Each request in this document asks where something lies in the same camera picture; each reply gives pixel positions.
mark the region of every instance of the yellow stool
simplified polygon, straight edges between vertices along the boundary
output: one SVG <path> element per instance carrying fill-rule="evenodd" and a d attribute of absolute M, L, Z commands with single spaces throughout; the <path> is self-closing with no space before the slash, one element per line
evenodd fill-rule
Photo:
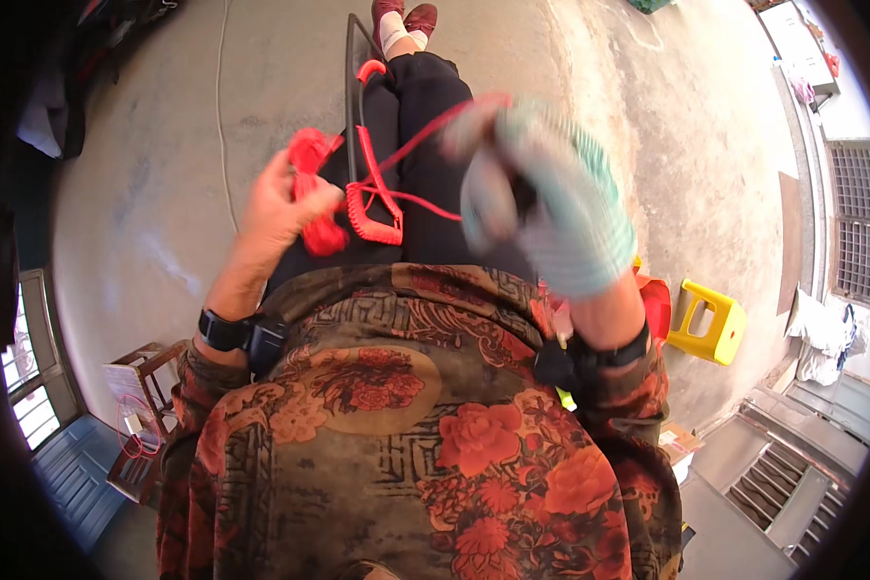
<path fill-rule="evenodd" d="M 689 278 L 684 278 L 680 287 L 693 295 L 693 302 L 686 309 L 680 330 L 667 334 L 667 343 L 673 344 L 686 354 L 720 365 L 730 365 L 735 359 L 738 345 L 741 344 L 744 329 L 748 326 L 748 315 L 738 301 L 691 282 Z M 694 336 L 689 333 L 689 323 L 700 300 L 706 303 L 706 308 L 712 310 L 712 320 L 705 335 Z"/>

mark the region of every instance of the light blue glove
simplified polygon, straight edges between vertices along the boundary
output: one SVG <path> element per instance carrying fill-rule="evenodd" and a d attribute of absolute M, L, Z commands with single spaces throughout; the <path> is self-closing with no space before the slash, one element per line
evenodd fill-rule
<path fill-rule="evenodd" d="M 635 228 L 619 199 L 602 147 L 549 106 L 520 101 L 507 108 L 474 105 L 446 127 L 442 150 L 470 158 L 461 186 L 467 245 L 483 252 L 515 239 L 555 292 L 603 292 L 631 266 Z M 524 221 L 510 176 L 538 194 Z"/>

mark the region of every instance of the floral shirt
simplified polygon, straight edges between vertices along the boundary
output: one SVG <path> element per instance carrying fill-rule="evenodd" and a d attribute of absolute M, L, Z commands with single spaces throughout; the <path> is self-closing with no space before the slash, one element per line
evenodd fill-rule
<path fill-rule="evenodd" d="M 512 275 L 331 268 L 263 308 L 291 332 L 269 379 L 180 361 L 162 578 L 331 579 L 359 559 L 405 580 L 676 575 L 679 493 L 642 435 L 663 419 L 659 348 L 578 420 L 534 381 L 545 300 Z"/>

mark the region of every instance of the hand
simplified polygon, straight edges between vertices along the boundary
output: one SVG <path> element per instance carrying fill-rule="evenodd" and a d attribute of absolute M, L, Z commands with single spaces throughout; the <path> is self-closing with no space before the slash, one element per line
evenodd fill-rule
<path fill-rule="evenodd" d="M 576 123 L 538 103 L 480 103 L 445 129 L 442 152 L 470 159 L 461 216 L 471 249 L 515 239 L 548 286 L 572 298 L 599 295 L 629 270 L 635 228 L 602 148 Z M 538 194 L 524 220 L 515 175 Z"/>
<path fill-rule="evenodd" d="M 273 269 L 303 226 L 333 211 L 344 197 L 341 189 L 316 177 L 315 190 L 294 202 L 293 180 L 290 158 L 283 150 L 271 159 L 251 188 L 236 240 L 246 261 L 264 262 Z"/>

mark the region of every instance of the coiled red cord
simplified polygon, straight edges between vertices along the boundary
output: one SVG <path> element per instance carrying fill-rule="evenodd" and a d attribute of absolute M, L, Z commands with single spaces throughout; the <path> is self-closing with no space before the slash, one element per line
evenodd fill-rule
<path fill-rule="evenodd" d="M 121 414 L 122 399 L 125 399 L 125 398 L 135 399 L 136 401 L 138 401 L 138 403 L 141 406 L 148 409 L 148 412 L 150 413 L 152 418 L 155 416 L 155 413 L 153 413 L 151 411 L 151 409 L 148 408 L 148 405 L 145 404 L 145 401 L 141 400 L 140 398 L 138 398 L 134 394 L 127 393 L 127 394 L 124 394 L 122 397 L 120 397 L 118 401 L 116 401 L 116 419 L 117 420 L 119 417 L 122 417 L 122 414 Z M 119 439 L 119 448 L 122 449 L 122 453 L 125 453 L 126 456 L 128 456 L 129 458 L 132 458 L 132 459 L 137 459 L 137 458 L 141 457 L 142 453 L 144 453 L 145 455 L 156 455 L 158 453 L 158 451 L 161 449 L 161 427 L 158 426 L 158 422 L 155 420 L 153 420 L 152 423 L 155 425 L 155 431 L 158 432 L 158 446 L 155 447 L 155 450 L 154 451 L 146 451 L 145 447 L 142 445 L 142 439 L 140 439 L 138 435 L 133 434 L 133 435 L 129 436 L 129 439 L 134 439 L 135 443 L 139 447 L 139 452 L 137 454 L 133 455 L 126 450 L 126 446 L 122 443 L 122 438 L 121 438 L 122 434 L 120 434 L 119 432 L 116 432 L 118 434 L 118 436 L 116 438 Z"/>
<path fill-rule="evenodd" d="M 481 98 L 479 102 L 484 100 L 507 104 L 511 99 L 508 95 L 488 95 Z M 363 239 L 394 246 L 403 243 L 403 212 L 393 198 L 418 203 L 433 214 L 455 222 L 461 221 L 460 215 L 442 210 L 434 203 L 423 200 L 418 196 L 387 189 L 382 173 L 393 167 L 422 141 L 431 136 L 432 133 L 439 131 L 473 103 L 474 101 L 464 101 L 444 111 L 441 115 L 431 120 L 412 139 L 407 141 L 406 145 L 401 146 L 393 155 L 384 159 L 380 164 L 377 164 L 377 160 L 374 159 L 374 148 L 371 144 L 371 137 L 367 128 L 356 125 L 355 128 L 361 143 L 361 150 L 368 168 L 368 176 L 359 182 L 349 183 L 345 187 L 345 202 L 339 205 L 336 211 L 348 212 L 348 218 L 358 236 Z M 341 145 L 342 141 L 343 139 L 340 135 L 325 135 L 312 127 L 301 129 L 293 135 L 293 139 L 290 141 L 290 163 L 296 169 L 293 180 L 294 202 L 302 200 L 313 192 L 318 184 L 316 174 L 329 155 Z M 367 203 L 363 201 L 364 192 L 371 194 Z M 393 226 L 382 224 L 367 216 L 367 210 L 370 209 L 371 203 L 373 203 L 375 198 L 380 198 L 393 216 Z M 302 231 L 302 237 L 306 249 L 313 256 L 328 256 L 337 251 L 342 251 L 348 245 L 348 233 L 335 223 L 333 212 L 320 216 L 305 226 Z"/>

